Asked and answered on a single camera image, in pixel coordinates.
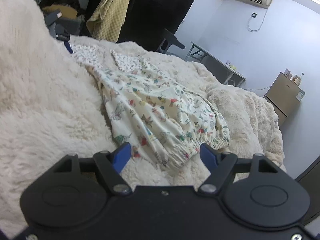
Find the cartoon print cream garment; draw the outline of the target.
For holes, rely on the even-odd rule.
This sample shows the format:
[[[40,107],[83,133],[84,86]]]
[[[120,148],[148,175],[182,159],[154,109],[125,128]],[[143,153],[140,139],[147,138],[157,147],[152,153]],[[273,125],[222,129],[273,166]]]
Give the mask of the cartoon print cream garment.
[[[97,46],[73,44],[72,50],[97,82],[113,138],[119,145],[128,142],[133,157],[177,171],[202,144],[215,150],[229,145],[222,114],[145,58],[112,50],[108,66]]]

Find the grey folding table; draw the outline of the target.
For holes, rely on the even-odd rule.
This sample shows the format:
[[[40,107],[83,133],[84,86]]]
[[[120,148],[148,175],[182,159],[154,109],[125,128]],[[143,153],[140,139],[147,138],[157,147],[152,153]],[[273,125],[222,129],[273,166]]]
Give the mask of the grey folding table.
[[[242,74],[233,70],[229,65],[194,42],[191,43],[191,48],[184,60],[203,64],[224,85],[240,87],[246,81]]]

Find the yellow checkered towel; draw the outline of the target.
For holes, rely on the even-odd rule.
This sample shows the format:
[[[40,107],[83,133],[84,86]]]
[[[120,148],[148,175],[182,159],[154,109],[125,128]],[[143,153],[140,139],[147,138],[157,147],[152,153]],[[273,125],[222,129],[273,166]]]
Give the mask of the yellow checkered towel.
[[[96,40],[116,43],[125,22],[130,0],[101,0],[86,22],[91,36]]]

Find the black hanging garment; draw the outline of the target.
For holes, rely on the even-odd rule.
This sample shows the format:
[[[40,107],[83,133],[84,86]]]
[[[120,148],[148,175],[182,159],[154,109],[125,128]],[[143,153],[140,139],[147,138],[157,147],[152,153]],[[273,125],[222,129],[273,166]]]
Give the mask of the black hanging garment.
[[[101,0],[89,0],[85,21]],[[156,51],[162,31],[175,33],[194,0],[130,0],[125,22],[116,43],[132,41],[145,50]]]

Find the dark plastic chair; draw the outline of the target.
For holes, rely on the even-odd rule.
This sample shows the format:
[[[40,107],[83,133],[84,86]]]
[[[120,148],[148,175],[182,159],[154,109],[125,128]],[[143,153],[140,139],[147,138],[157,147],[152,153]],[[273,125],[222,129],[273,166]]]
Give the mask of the dark plastic chair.
[[[182,50],[185,49],[185,45],[182,44],[176,38],[176,36],[173,33],[171,33],[170,31],[168,31],[167,29],[164,29],[162,31],[161,37],[162,37],[162,41],[161,41],[160,45],[158,46],[156,52],[166,54],[171,46],[176,46]]]

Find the jar on refrigerator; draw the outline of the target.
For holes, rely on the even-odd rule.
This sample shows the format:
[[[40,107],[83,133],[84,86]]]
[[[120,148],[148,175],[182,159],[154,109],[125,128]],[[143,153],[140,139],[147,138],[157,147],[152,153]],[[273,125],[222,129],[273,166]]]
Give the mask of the jar on refrigerator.
[[[304,76],[304,73],[301,73],[300,75],[295,75],[291,81],[296,84],[297,86],[299,86],[302,82],[302,77]]]

